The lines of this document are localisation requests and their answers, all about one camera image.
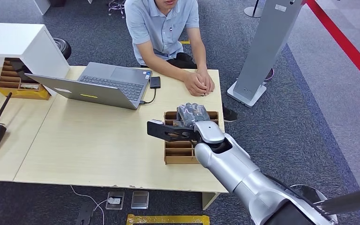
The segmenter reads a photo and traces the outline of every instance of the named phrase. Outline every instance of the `cardboard compartment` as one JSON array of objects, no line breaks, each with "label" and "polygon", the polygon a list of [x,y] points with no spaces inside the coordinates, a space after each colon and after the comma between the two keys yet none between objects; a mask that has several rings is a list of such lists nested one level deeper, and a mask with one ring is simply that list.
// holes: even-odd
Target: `cardboard compartment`
[{"label": "cardboard compartment", "polygon": [[0,74],[0,93],[7,96],[10,92],[12,98],[29,98],[48,100],[49,92],[39,83],[22,83],[10,59],[6,58],[3,62],[2,73]]},{"label": "cardboard compartment", "polygon": [[[173,125],[176,120],[176,111],[164,113],[164,122],[166,125]],[[210,120],[218,124],[218,112],[208,111]],[[198,164],[195,158],[194,147],[196,142],[178,141],[165,142],[165,164]]]}]

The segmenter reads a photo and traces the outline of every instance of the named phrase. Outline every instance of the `yellow label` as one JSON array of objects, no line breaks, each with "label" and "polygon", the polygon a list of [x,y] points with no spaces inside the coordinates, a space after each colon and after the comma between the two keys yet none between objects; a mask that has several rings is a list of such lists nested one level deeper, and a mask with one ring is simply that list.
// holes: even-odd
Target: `yellow label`
[{"label": "yellow label", "polygon": [[90,97],[90,98],[97,98],[97,96],[93,96],[93,95],[84,95],[84,94],[81,94],[82,96],[85,96],[85,97]]}]

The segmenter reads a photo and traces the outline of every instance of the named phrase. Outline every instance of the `yellow floor marking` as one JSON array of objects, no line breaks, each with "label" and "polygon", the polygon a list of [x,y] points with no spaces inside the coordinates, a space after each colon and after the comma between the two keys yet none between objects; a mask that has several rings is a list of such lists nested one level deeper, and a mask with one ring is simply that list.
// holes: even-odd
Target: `yellow floor marking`
[{"label": "yellow floor marking", "polygon": [[208,216],[135,216],[127,215],[126,225],[134,224],[203,224],[209,225]]},{"label": "yellow floor marking", "polygon": [[190,40],[187,40],[187,41],[180,41],[180,43],[189,45],[189,44],[190,44]]}]

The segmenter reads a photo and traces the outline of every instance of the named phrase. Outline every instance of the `silver robot arm segment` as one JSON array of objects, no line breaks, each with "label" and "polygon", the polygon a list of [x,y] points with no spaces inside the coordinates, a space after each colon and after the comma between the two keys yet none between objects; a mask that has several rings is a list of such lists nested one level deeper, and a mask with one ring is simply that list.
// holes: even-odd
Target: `silver robot arm segment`
[{"label": "silver robot arm segment", "polygon": [[307,202],[283,191],[260,172],[236,141],[212,121],[194,125],[200,135],[195,156],[229,193],[245,205],[256,225],[334,225]]}]

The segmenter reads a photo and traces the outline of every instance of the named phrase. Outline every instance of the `white stand base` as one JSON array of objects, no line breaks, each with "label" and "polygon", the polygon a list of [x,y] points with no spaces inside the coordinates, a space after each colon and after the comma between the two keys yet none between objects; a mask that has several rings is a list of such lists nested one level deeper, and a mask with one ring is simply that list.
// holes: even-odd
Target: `white stand base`
[{"label": "white stand base", "polygon": [[235,100],[241,102],[248,108],[251,108],[252,106],[254,106],[255,103],[257,102],[257,100],[259,100],[259,98],[262,96],[262,94],[267,89],[267,87],[260,85],[259,88],[257,89],[255,95],[253,96],[253,99],[249,100],[249,99],[245,98],[244,96],[238,94],[237,92],[234,92],[234,87],[236,84],[237,84],[237,81],[227,90],[227,94],[230,97],[234,98]]},{"label": "white stand base", "polygon": [[243,12],[253,18],[260,18],[262,17],[262,13],[263,13],[263,9],[262,8],[256,8],[255,10],[255,14],[253,14],[253,11],[255,10],[255,7],[251,6],[251,7],[247,7],[246,9],[243,10]]}]

